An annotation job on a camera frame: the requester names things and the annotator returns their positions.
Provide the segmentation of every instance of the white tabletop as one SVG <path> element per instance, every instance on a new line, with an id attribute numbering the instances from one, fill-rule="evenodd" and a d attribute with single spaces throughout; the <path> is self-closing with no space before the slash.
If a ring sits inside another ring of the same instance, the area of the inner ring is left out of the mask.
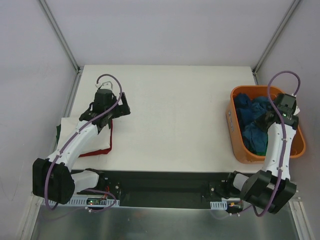
<path id="1" fill-rule="evenodd" d="M 86 65 L 71 116 L 88 108 L 97 78 L 106 73 L 120 81 L 131 114 L 113 120 L 109 154 L 81 157 L 73 169 L 243 173 L 261 169 L 261 164 L 236 160 L 225 115 L 233 88 L 255 84 L 250 67 Z M 113 91 L 119 95 L 116 83 Z"/>

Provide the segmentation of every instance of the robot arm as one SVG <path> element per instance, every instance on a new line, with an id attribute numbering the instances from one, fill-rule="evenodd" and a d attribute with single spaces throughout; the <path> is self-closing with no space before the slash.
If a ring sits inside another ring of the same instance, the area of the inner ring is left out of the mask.
<path id="1" fill-rule="evenodd" d="M 74 193 L 88 188 L 104 190 L 105 176 L 102 171 L 91 168 L 83 172 L 71 174 L 75 161 L 82 152 L 84 146 L 95 138 L 101 130 L 106 127 L 114 118 L 130 114 L 130 108 L 127 103 L 126 95 L 123 92 L 121 96 L 122 105 L 116 105 L 109 113 L 93 120 L 96 116 L 104 113 L 117 101 L 111 89 L 99 88 L 94 96 L 94 102 L 90 104 L 79 118 L 79 122 L 74 131 L 63 144 L 66 146 L 60 154 L 57 149 L 46 159 L 38 158 L 32 166 L 32 188 L 33 194 L 39 197 L 45 195 L 45 181 L 50 165 L 59 156 L 55 162 L 48 183 L 48 199 L 56 203 L 66 204 Z"/>
<path id="2" fill-rule="evenodd" d="M 298 128 L 299 119 L 294 115 L 296 98 L 288 94 L 279 94 L 274 101 L 282 114 L 286 130 L 286 147 L 282 163 L 282 175 L 276 195 L 268 208 L 268 212 L 276 214 L 296 193 L 297 186 L 290 182 L 289 160 L 293 138 Z M 230 174 L 227 189 L 234 192 L 237 189 L 241 200 L 256 207 L 265 209 L 268 205 L 276 182 L 278 180 L 281 151 L 283 147 L 283 130 L 280 119 L 275 111 L 269 111 L 261 116 L 256 124 L 268 133 L 268 147 L 262 170 L 251 177 L 240 172 Z"/>

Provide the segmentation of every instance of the orange plastic bin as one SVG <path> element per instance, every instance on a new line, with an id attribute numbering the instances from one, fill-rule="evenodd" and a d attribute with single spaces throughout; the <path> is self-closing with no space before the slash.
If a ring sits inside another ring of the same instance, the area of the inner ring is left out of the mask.
<path id="1" fill-rule="evenodd" d="M 240 132 L 240 127 L 238 124 L 238 118 L 236 114 L 236 108 L 234 103 L 234 98 L 238 94 L 247 94 L 251 100 L 259 96 L 267 96 L 267 86 L 238 86 L 232 90 L 230 95 L 230 103 L 226 109 L 226 119 L 228 122 L 228 128 L 232 143 L 232 149 L 235 158 L 243 164 L 261 164 L 265 160 L 265 156 L 259 156 L 251 153 L 242 140 L 242 135 Z M 276 98 L 279 93 L 283 93 L 279 88 L 272 86 L 270 88 L 270 95 L 272 100 Z M 293 138 L 291 145 L 290 158 L 295 159 L 302 156 L 306 151 L 306 143 L 304 136 L 301 132 L 300 127 L 298 126 L 297 132 Z"/>

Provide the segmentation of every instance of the folded white cloth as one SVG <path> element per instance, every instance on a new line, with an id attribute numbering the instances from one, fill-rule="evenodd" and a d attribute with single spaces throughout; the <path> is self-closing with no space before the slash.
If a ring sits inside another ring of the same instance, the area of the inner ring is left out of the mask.
<path id="1" fill-rule="evenodd" d="M 57 149 L 63 147 L 67 138 L 75 130 L 77 123 L 79 122 L 78 117 L 63 117 L 61 118 L 61 132 L 58 141 Z M 83 148 L 81 154 L 87 154 L 97 150 L 105 150 L 110 148 L 110 129 L 105 126 L 101 132 L 93 138 L 88 144 Z"/>

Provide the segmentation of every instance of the blue cloth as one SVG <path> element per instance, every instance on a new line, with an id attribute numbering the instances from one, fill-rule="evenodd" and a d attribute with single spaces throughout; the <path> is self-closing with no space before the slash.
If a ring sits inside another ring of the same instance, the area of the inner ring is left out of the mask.
<path id="1" fill-rule="evenodd" d="M 268 134 L 256 125 L 255 120 L 272 108 L 268 98 L 259 96 L 251 101 L 247 94 L 240 93 L 233 101 L 245 147 L 253 154 L 265 156 Z"/>

